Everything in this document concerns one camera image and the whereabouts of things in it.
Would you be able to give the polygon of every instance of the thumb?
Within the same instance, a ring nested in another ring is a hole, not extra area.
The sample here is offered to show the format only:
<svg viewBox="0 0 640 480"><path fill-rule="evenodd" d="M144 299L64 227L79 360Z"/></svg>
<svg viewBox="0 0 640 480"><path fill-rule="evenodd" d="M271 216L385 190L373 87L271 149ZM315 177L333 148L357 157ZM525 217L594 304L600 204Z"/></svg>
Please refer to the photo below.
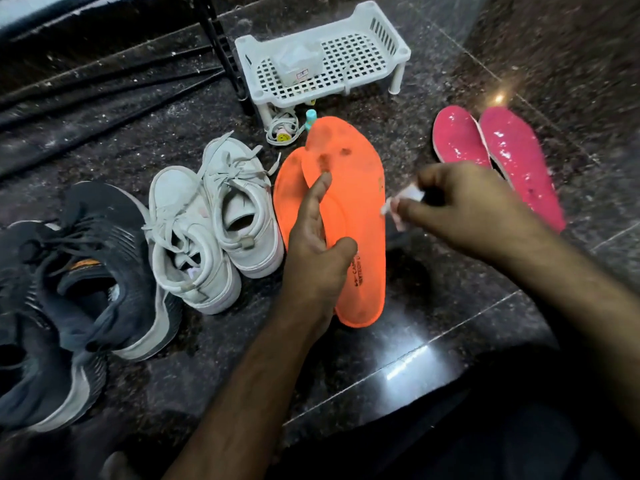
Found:
<svg viewBox="0 0 640 480"><path fill-rule="evenodd" d="M398 201L396 212L405 222L420 226L430 233L438 233L447 218L445 207L432 207L408 198Z"/></svg>
<svg viewBox="0 0 640 480"><path fill-rule="evenodd" d="M338 266L341 271L346 272L357 252L357 243L350 237L343 237L338 240L331 249L325 251L325 254L335 261L336 266Z"/></svg>

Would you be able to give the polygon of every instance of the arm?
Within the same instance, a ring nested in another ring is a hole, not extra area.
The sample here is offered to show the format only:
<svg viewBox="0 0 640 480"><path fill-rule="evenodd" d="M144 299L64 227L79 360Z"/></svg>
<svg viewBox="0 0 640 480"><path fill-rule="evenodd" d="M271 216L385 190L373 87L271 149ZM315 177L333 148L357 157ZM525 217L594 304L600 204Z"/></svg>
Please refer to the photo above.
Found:
<svg viewBox="0 0 640 480"><path fill-rule="evenodd" d="M348 237L327 250L321 237L319 203L330 184L323 174L302 202L267 324L164 480L263 478L300 368L329 326L357 250Z"/></svg>
<svg viewBox="0 0 640 480"><path fill-rule="evenodd" d="M496 172L433 165L419 184L443 207L396 201L400 216L503 272L578 334L618 409L640 431L640 299L549 229Z"/></svg>

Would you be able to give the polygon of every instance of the bright light spot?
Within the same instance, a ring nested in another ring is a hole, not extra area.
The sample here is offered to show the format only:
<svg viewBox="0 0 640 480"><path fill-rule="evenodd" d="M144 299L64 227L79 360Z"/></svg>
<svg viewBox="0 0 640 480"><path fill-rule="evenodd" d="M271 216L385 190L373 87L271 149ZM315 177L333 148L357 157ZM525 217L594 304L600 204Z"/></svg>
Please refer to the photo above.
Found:
<svg viewBox="0 0 640 480"><path fill-rule="evenodd" d="M391 379L396 377L396 375L398 375L400 372L404 371L406 369L406 366L412 363L416 357L419 357L420 355L427 352L427 348L428 346L421 347L418 350L414 350L413 352L408 354L406 357L404 357L404 359L402 359L400 363L394 367L394 370L387 374L387 380L390 381Z"/></svg>

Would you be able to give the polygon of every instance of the hand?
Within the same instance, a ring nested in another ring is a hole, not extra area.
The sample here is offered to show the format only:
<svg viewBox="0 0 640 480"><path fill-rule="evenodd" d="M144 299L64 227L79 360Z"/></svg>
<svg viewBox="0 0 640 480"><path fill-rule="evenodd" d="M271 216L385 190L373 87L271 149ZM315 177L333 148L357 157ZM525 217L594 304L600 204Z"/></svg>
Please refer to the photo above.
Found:
<svg viewBox="0 0 640 480"><path fill-rule="evenodd" d="M347 278L347 270L358 251L356 242L343 237L327 250L320 202L331 185L331 174L323 173L309 189L289 235L281 298L284 306L300 306L317 327L316 339L329 327L333 307Z"/></svg>
<svg viewBox="0 0 640 480"><path fill-rule="evenodd" d="M444 206L400 199L391 202L392 211L489 264L496 264L514 246L526 248L526 242L550 233L492 169L467 162L429 165L420 170L418 186L442 190Z"/></svg>

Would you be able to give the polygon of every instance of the forearm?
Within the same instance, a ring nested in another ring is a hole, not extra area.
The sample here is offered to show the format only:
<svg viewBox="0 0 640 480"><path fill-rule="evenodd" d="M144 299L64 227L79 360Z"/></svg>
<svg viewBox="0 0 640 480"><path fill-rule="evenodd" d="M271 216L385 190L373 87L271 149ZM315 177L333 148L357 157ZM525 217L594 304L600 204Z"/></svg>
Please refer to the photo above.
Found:
<svg viewBox="0 0 640 480"><path fill-rule="evenodd" d="M556 234L536 233L508 246L498 269L578 332L620 411L640 431L640 299Z"/></svg>
<svg viewBox="0 0 640 480"><path fill-rule="evenodd" d="M250 480L264 476L314 338L308 321L292 316L308 316L314 313L313 307L286 301L278 298L267 325L165 480Z"/></svg>

